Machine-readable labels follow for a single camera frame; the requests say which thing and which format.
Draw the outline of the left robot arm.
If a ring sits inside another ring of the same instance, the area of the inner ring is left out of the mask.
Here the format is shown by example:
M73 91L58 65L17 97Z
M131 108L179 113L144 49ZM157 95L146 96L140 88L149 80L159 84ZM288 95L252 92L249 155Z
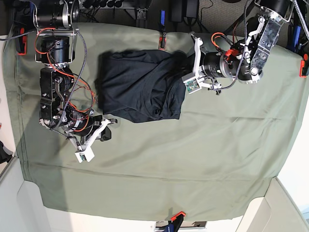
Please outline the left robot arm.
M290 22L295 0L256 0L260 9L256 17L244 19L244 38L236 41L216 32L211 36L215 52L206 51L203 40L192 35L195 43L195 59L192 72L182 81L188 93L206 88L220 94L225 89L217 80L229 78L234 84L257 83L263 74L263 67L272 47L278 41L284 23Z

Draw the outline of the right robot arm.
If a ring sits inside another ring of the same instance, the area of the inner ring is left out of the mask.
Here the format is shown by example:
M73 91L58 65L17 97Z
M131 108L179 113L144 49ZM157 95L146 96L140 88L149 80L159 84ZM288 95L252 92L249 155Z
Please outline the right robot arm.
M90 85L74 74L70 64L75 59L76 39L82 38L76 23L79 1L51 0L35 4L33 22L37 30L35 60L40 72L40 124L62 135L76 148L77 160L90 162L95 154L95 140L111 139L108 125L116 119L95 115L95 93Z

